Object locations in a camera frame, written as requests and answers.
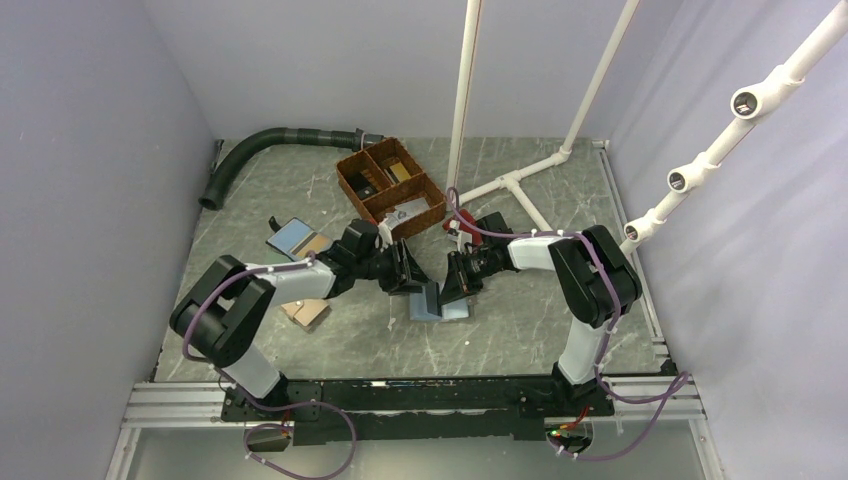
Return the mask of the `white PVC pipe frame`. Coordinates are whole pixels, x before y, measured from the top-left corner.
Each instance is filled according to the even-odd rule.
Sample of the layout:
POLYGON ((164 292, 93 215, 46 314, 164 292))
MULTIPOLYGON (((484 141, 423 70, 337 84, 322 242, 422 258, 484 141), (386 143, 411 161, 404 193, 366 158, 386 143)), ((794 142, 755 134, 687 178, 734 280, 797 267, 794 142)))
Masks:
POLYGON ((633 100, 678 3, 484 1, 446 169, 474 215, 579 230, 612 223, 597 157, 633 100))

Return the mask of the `cards in basket front compartment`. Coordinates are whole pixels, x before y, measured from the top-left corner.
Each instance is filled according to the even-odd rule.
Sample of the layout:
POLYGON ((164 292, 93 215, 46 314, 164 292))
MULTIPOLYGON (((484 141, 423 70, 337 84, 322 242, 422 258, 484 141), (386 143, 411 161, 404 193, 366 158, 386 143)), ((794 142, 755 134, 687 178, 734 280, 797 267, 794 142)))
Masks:
POLYGON ((392 211, 385 215, 383 222, 390 229, 393 229, 398 225, 425 213, 429 208, 430 206, 424 197, 415 198, 396 205, 392 211))

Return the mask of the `black card in basket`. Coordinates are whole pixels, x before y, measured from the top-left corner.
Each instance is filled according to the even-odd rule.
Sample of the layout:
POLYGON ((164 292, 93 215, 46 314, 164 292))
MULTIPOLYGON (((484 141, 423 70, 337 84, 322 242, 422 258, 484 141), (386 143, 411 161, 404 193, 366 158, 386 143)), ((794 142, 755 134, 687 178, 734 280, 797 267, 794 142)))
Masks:
POLYGON ((378 189, 361 172, 351 175, 348 184, 359 200, 365 200, 378 193, 378 189))

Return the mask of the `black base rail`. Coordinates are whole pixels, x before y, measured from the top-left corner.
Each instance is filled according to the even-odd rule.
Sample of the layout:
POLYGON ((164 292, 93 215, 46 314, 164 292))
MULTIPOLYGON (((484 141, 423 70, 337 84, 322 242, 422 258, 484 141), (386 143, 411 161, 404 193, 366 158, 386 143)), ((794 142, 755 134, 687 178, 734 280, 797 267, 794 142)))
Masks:
POLYGON ((347 440, 510 437, 542 441, 546 427, 578 417, 610 417, 595 384, 571 387, 554 374, 394 379, 291 380, 290 414, 262 411, 227 389, 225 423, 287 419, 297 446, 347 440))

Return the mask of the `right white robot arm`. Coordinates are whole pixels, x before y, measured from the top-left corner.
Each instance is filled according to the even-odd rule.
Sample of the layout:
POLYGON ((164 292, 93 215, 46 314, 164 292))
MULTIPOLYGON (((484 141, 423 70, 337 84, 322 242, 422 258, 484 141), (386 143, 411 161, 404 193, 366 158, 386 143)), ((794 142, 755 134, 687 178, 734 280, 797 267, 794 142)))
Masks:
POLYGON ((551 401, 564 415, 578 413, 589 402, 586 383, 593 382, 600 369, 603 338, 642 295, 633 266, 604 225, 575 235, 517 234, 495 212, 477 220, 472 230, 481 242, 448 254, 438 302, 445 305, 476 295, 486 278, 504 271, 555 273, 574 319, 555 363, 564 379, 552 386, 551 401))

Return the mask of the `open blue card wallet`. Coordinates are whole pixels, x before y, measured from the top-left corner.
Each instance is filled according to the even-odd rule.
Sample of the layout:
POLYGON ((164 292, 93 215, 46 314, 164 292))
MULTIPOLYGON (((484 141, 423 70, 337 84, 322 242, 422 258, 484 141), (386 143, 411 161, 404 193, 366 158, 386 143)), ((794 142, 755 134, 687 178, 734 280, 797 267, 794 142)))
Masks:
POLYGON ((333 243, 330 237, 297 217, 280 222, 271 216, 268 225, 272 235, 266 240, 266 244, 293 261, 306 258, 310 252, 317 254, 325 251, 333 243))

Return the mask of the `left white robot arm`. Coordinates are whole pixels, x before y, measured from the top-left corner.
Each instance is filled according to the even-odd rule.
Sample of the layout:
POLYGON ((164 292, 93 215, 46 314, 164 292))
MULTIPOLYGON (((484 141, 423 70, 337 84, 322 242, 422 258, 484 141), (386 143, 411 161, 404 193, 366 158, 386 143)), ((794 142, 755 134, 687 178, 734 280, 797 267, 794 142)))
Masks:
POLYGON ((414 293, 430 281, 404 241, 385 245, 376 225, 355 219, 328 248, 300 261, 253 265, 219 257, 177 303, 169 326, 182 338, 186 359, 225 374, 247 392, 258 417, 272 420, 289 396, 287 378, 254 342, 266 312, 335 298, 359 280, 376 282, 388 295, 414 293))

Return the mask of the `gold card in basket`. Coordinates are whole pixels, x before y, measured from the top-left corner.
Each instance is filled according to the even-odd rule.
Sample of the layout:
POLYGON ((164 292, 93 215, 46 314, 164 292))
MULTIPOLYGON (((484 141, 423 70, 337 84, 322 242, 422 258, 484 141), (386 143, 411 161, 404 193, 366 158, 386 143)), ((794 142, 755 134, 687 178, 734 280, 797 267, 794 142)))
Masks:
POLYGON ((412 175, 401 162, 389 165, 386 168, 386 174, 391 180, 392 184, 402 183, 412 177, 412 175))

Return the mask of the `brown woven divided basket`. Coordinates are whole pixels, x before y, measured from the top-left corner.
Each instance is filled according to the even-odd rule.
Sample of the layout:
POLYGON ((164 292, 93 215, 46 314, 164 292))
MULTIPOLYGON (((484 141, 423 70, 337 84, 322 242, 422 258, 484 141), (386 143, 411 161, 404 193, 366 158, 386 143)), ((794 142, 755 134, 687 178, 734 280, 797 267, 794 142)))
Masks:
POLYGON ((407 239, 440 223, 446 213, 443 191, 422 169, 402 142, 394 137, 366 147, 336 164, 338 184, 348 197, 360 217, 375 225, 385 227, 393 240, 407 239), (386 168, 401 162, 412 177, 399 184, 392 184, 386 168), (359 200, 348 184, 348 178, 361 172, 378 189, 378 193, 359 200), (390 229, 383 220, 385 215, 400 203, 424 197, 430 208, 410 221, 390 229))

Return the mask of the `red leather wallet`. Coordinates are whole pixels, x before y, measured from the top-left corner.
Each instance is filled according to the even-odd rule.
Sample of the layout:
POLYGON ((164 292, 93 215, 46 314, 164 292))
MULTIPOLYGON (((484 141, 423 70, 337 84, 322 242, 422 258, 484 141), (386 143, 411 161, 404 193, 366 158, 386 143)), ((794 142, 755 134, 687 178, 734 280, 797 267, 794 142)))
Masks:
POLYGON ((442 228, 446 232, 463 231, 468 233, 475 233, 475 227, 476 221, 466 209, 460 209, 459 214, 457 216, 453 216, 445 220, 442 224, 442 228))

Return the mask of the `beige snap card holder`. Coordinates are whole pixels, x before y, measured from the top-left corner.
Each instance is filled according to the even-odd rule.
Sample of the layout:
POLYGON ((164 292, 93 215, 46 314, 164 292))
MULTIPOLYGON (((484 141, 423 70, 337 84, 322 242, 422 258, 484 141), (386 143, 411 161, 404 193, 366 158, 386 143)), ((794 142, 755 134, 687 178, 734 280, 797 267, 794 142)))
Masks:
POLYGON ((331 307, 323 299, 305 299, 285 303, 281 310, 295 325, 311 333, 329 315, 331 307))

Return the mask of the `grey leather card holder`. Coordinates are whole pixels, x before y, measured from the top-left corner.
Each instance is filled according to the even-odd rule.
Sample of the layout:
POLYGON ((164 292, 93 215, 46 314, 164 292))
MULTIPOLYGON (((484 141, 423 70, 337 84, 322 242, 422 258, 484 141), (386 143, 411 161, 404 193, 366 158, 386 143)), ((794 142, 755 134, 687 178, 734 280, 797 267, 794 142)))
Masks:
POLYGON ((430 281, 418 291, 410 293, 409 317, 419 322, 449 322, 465 320, 471 317, 472 309, 466 299, 440 304, 439 293, 441 285, 430 281))

